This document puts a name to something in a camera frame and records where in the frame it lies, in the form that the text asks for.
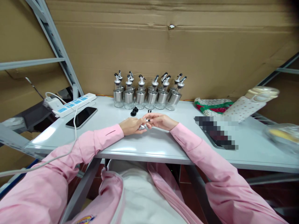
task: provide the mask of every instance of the power strip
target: power strip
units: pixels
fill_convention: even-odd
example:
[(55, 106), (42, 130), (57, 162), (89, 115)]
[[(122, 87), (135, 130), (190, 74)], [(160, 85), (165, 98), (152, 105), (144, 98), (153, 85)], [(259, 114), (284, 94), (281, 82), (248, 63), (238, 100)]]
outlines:
[(92, 93), (85, 94), (82, 97), (79, 97), (78, 99), (73, 100), (72, 102), (69, 102), (68, 104), (65, 104), (63, 108), (59, 110), (53, 110), (53, 113), (56, 114), (55, 117), (65, 117), (66, 115), (69, 115), (71, 112), (74, 112), (71, 107), (76, 110), (77, 107), (80, 108), (84, 105), (86, 105), (87, 102), (91, 102), (97, 98), (96, 95)]

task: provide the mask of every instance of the white table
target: white table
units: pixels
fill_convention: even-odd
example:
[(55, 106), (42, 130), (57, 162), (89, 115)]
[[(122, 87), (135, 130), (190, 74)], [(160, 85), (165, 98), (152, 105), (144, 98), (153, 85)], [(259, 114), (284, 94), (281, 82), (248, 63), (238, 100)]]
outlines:
[[(120, 123), (130, 117), (131, 112), (124, 107), (114, 107), (113, 98), (102, 96), (86, 106), (96, 107), (98, 111), (77, 131), (78, 136), (88, 130), (102, 129)], [(252, 117), (239, 124), (239, 130), (233, 136), (233, 139), (239, 145), (239, 149), (231, 151), (214, 147), (202, 129), (195, 123), (194, 117), (203, 116), (203, 114), (196, 109), (193, 102), (180, 101), (175, 111), (154, 109), (153, 112), (164, 113), (181, 122), (208, 142), (215, 151), (236, 168), (299, 173), (298, 158), (278, 149), (263, 134), (263, 129), (266, 126)], [(146, 113), (147, 109), (144, 108), (137, 113), (136, 117), (141, 118)], [(26, 149), (31, 152), (49, 154), (56, 147), (72, 142), (74, 140), (74, 129), (66, 127), (65, 124), (73, 117), (74, 113), (71, 113), (64, 118), (59, 118), (36, 139), (32, 140), (26, 146)], [(156, 128), (148, 130), (142, 135), (125, 136), (122, 140), (99, 152), (96, 157), (193, 164), (170, 133)]]

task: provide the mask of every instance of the black phone screen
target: black phone screen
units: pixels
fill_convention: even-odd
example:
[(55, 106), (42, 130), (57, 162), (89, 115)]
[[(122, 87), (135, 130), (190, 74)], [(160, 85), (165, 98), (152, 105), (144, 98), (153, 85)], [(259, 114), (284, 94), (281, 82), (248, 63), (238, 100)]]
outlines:
[[(93, 107), (86, 107), (79, 114), (76, 115), (75, 124), (76, 127), (80, 127), (97, 109)], [(74, 118), (72, 118), (68, 123), (67, 126), (74, 127)]]

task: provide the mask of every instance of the pixelated area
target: pixelated area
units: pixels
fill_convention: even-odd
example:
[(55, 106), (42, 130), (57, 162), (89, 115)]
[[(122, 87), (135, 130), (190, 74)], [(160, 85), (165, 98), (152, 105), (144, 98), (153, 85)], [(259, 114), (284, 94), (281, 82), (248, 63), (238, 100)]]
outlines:
[(226, 150), (237, 150), (238, 145), (232, 140), (228, 131), (232, 133), (238, 129), (238, 122), (232, 117), (195, 117), (196, 124), (206, 132), (216, 145), (222, 146)]

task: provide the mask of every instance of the green and red fabric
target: green and red fabric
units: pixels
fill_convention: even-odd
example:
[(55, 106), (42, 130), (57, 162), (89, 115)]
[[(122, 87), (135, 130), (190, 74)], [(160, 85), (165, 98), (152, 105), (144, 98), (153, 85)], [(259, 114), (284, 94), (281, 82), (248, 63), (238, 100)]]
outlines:
[(201, 100), (200, 98), (196, 98), (194, 103), (203, 113), (205, 110), (210, 110), (218, 114), (223, 114), (234, 102), (229, 99)]

